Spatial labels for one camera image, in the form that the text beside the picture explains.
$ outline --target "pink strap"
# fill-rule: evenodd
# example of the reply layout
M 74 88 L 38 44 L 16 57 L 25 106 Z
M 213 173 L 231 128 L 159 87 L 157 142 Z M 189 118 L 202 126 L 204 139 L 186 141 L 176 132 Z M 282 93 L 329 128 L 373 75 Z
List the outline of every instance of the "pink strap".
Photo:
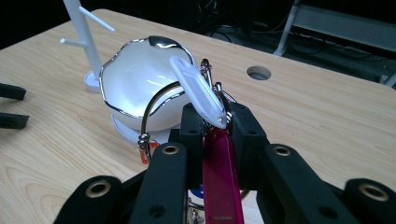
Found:
M 205 223 L 244 223 L 233 139 L 213 128 L 204 140 Z

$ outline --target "white rod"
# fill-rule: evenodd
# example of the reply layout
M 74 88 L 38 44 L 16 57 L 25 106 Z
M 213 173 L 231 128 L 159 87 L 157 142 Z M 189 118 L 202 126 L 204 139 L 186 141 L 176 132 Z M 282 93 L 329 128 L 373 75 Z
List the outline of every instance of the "white rod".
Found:
M 286 21 L 285 28 L 283 30 L 282 36 L 280 37 L 280 41 L 277 46 L 277 49 L 274 52 L 274 54 L 276 56 L 282 56 L 286 50 L 285 44 L 286 44 L 286 41 L 288 41 L 289 32 L 290 32 L 291 26 L 293 25 L 294 17 L 297 12 L 297 9 L 299 7 L 299 3 L 300 3 L 300 0 L 295 0 L 291 9 L 290 9 L 288 20 Z
M 394 84 L 396 83 L 396 73 L 393 74 L 391 77 L 389 77 L 386 81 L 385 81 L 385 85 L 392 87 Z
M 62 38 L 60 42 L 61 42 L 61 44 L 72 45 L 72 46 L 76 46 L 76 47 L 79 47 L 82 49 L 87 48 L 86 44 L 77 42 L 75 40 L 69 40 L 69 39 Z
M 105 23 L 104 21 L 102 21 L 101 19 L 97 18 L 95 15 L 93 15 L 91 12 L 89 12 L 87 9 L 85 9 L 84 7 L 79 7 L 78 8 L 79 11 L 86 15 L 87 17 L 89 17 L 91 20 L 96 21 L 97 23 L 99 23 L 100 25 L 102 25 L 103 27 L 105 27 L 108 31 L 110 32 L 114 32 L 116 31 L 113 27 L 109 26 L 107 23 Z
M 81 43 L 86 45 L 85 54 L 88 58 L 90 66 L 92 68 L 95 80 L 99 80 L 100 69 L 102 68 L 102 62 L 99 58 L 96 46 L 93 42 L 92 34 L 88 26 L 87 20 L 82 13 L 79 12 L 78 8 L 81 7 L 79 0 L 64 0 L 67 12 L 69 13 L 70 19 L 72 20 Z

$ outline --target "white ceramic bowl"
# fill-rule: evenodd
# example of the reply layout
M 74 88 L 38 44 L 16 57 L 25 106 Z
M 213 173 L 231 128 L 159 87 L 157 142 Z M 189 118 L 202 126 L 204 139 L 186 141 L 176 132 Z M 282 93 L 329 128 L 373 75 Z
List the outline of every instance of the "white ceramic bowl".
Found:
M 116 119 L 140 130 L 143 114 L 154 94 L 177 81 L 169 64 L 173 55 L 197 66 L 187 49 L 162 36 L 130 41 L 103 65 L 99 75 L 101 93 Z M 189 102 L 181 87 L 169 91 L 150 111 L 147 130 L 160 131 L 179 124 L 182 107 Z

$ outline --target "wooden table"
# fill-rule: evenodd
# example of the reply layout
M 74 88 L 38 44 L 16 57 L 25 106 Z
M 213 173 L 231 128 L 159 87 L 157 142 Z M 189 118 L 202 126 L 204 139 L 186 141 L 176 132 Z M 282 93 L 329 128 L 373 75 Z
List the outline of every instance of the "wooden table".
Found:
M 248 106 L 272 143 L 295 148 L 325 181 L 343 188 L 367 177 L 396 190 L 396 91 L 355 77 L 247 49 L 108 10 L 93 12 L 110 33 L 90 22 L 104 62 L 127 41 L 162 35 L 209 59 L 213 76 Z M 24 101 L 0 99 L 0 111 L 28 114 L 23 130 L 0 130 L 0 223 L 51 223 L 86 179 L 125 181 L 146 169 L 122 139 L 102 96 L 88 91 L 91 70 L 72 22 L 0 51 L 0 82 L 24 87 Z M 272 72 L 247 75 L 250 66 Z M 261 223 L 254 193 L 244 200 L 246 223 Z

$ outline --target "black plastic part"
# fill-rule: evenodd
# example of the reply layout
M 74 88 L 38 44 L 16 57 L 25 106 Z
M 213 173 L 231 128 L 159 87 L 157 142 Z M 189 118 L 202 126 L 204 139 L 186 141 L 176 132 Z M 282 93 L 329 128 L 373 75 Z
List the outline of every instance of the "black plastic part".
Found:
M 171 129 L 171 132 L 169 133 L 168 137 L 168 142 L 178 142 L 178 139 L 180 138 L 180 129 Z
M 259 208 L 268 209 L 260 207 L 264 200 L 278 200 L 272 204 L 282 205 L 284 210 L 284 216 L 278 214 L 275 220 L 262 213 L 265 223 L 278 223 L 280 219 L 282 223 L 359 223 L 293 148 L 269 145 L 260 160 L 263 184 L 271 185 L 274 191 L 269 193 L 277 197 L 258 199 Z M 259 190 L 258 197 L 268 193 L 264 189 Z
M 0 112 L 0 128 L 2 129 L 23 129 L 26 127 L 29 116 L 8 114 Z
M 268 179 L 265 180 L 265 183 L 257 191 L 256 196 L 262 220 L 265 220 L 265 224 L 285 223 L 285 208 L 277 197 L 274 188 L 269 184 Z
M 121 193 L 122 184 L 116 177 L 99 175 L 86 180 L 66 201 L 54 223 L 117 223 Z
M 348 180 L 342 200 L 360 223 L 395 223 L 396 193 L 374 180 Z
M 5 97 L 15 100 L 23 100 L 26 89 L 18 86 L 0 83 L 0 97 Z
M 188 150 L 187 187 L 197 189 L 202 184 L 204 128 L 203 120 L 192 104 L 184 105 L 178 142 Z
M 257 190 L 260 185 L 259 156 L 270 144 L 267 134 L 251 111 L 244 105 L 231 103 L 232 138 L 238 167 L 240 189 Z
M 187 223 L 186 168 L 187 149 L 183 145 L 159 145 L 128 223 Z
M 128 223 L 129 217 L 131 216 L 132 211 L 134 211 L 137 194 L 142 186 L 145 174 L 146 171 L 143 171 L 122 183 L 122 196 L 120 199 L 122 200 L 121 204 L 123 204 L 123 209 L 120 215 L 120 220 L 114 223 Z

